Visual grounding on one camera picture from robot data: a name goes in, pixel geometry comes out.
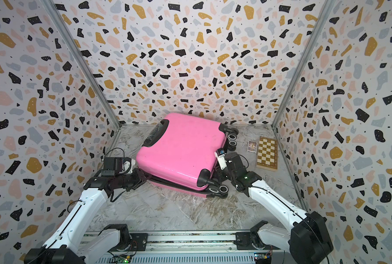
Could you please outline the pink hard-shell suitcase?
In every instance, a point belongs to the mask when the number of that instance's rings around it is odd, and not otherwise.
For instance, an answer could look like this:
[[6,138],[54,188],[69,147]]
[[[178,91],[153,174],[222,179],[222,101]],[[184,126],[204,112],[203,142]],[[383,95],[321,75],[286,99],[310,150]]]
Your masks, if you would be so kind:
[[215,151],[233,150],[238,129],[192,115],[170,113],[152,130],[136,156],[138,168],[161,188],[202,198],[226,198]]

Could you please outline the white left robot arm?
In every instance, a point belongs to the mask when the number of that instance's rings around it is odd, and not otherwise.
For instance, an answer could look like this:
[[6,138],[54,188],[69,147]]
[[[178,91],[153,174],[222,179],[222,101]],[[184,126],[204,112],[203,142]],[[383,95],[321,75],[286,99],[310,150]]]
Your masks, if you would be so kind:
[[110,224],[85,246],[81,241],[99,210],[114,202],[114,191],[136,190],[150,176],[140,169],[129,174],[101,176],[96,174],[84,186],[74,208],[55,233],[39,248],[31,249],[24,258],[26,264],[94,264],[111,249],[136,250],[137,243],[126,224]]

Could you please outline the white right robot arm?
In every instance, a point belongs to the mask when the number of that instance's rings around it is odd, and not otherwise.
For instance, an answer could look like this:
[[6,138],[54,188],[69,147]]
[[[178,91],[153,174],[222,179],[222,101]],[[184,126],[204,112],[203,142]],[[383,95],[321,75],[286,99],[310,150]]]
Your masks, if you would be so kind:
[[248,171],[239,154],[222,154],[217,160],[222,173],[237,191],[260,203],[284,226],[282,229],[263,224],[255,232],[262,243],[289,252],[298,264],[329,261],[333,244],[323,216],[316,211],[308,213],[287,201],[260,175]]

